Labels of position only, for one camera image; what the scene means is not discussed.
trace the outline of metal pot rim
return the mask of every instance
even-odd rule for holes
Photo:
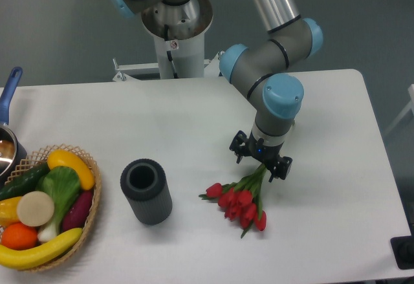
[[[16,135],[13,133],[13,131],[6,124],[3,124],[3,125],[0,126],[0,131],[1,130],[6,131],[6,134],[12,138],[13,144],[14,144],[14,154],[13,154],[13,158],[12,158],[11,163],[8,165],[7,168],[4,169],[3,172],[0,173],[0,177],[2,177],[4,174],[7,174],[7,173],[10,172],[10,168],[13,167],[13,163],[16,161],[17,151],[18,151],[18,147],[19,147],[19,142],[17,141]]]

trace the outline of wicker basket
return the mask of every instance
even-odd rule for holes
[[[96,211],[99,205],[102,182],[101,182],[101,175],[99,172],[98,165],[96,164],[96,161],[94,161],[93,158],[90,156],[90,154],[80,149],[79,147],[62,144],[59,146],[57,145],[47,146],[45,148],[39,149],[38,151],[34,151],[31,155],[27,155],[26,159],[23,159],[22,161],[20,161],[20,164],[16,166],[15,170],[8,177],[7,182],[12,182],[15,177],[21,175],[26,170],[34,167],[36,164],[39,164],[40,162],[46,161],[49,153],[51,153],[55,149],[64,149],[64,150],[70,151],[71,153],[74,153],[75,155],[79,156],[84,161],[84,163],[88,165],[89,169],[92,171],[94,178],[95,178],[92,206],[91,206],[91,209],[89,210],[89,215],[86,220],[85,226],[83,227],[82,235],[79,241],[76,242],[76,244],[69,251],[64,253],[62,256],[57,257],[43,265],[40,265],[35,268],[31,268],[31,269],[26,269],[25,271],[39,272],[39,271],[48,270],[68,260],[82,246],[83,242],[86,240],[88,233],[91,231],[91,227],[93,225],[93,221],[94,221]],[[0,226],[0,237],[3,231],[4,231],[3,227]]]

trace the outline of gray floor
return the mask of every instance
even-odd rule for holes
[[[267,38],[252,0],[211,0],[206,57]],[[291,71],[357,69],[383,131],[409,102],[414,83],[414,0],[296,0],[325,34],[322,50]],[[119,64],[156,61],[139,17],[120,17],[109,0],[0,0],[0,85],[20,65],[22,85],[108,82]],[[414,121],[386,143],[404,203],[414,201]]]

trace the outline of purple eggplant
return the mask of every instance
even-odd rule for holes
[[[72,208],[63,218],[62,232],[72,228],[83,228],[92,206],[92,200],[93,191],[84,191],[80,194]]]

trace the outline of saucepan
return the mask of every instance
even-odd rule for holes
[[[14,67],[0,96],[0,189],[20,160],[26,157],[26,150],[8,127],[10,102],[20,77],[21,67]]]

